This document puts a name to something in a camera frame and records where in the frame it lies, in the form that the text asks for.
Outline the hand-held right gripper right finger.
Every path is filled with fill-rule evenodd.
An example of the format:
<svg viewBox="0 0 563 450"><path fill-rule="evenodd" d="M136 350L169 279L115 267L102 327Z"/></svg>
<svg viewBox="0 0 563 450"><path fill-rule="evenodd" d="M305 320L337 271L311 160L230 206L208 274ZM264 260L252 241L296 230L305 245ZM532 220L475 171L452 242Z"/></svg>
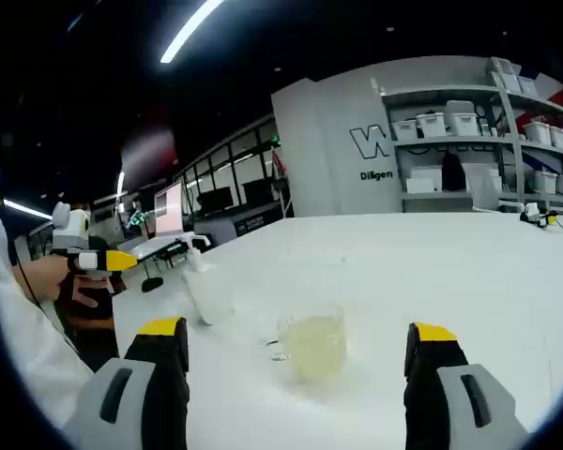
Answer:
<svg viewBox="0 0 563 450"><path fill-rule="evenodd" d="M518 449L527 441L513 395L470 364L446 328L409 324L404 377L407 449Z"/></svg>

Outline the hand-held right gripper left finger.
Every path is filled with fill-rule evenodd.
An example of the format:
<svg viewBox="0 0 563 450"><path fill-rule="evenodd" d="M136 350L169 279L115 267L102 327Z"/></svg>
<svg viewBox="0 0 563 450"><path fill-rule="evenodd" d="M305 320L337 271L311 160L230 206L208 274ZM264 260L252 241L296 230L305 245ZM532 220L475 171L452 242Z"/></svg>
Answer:
<svg viewBox="0 0 563 450"><path fill-rule="evenodd" d="M187 321L143 326L81 390L63 427L74 449L185 449L190 389Z"/></svg>

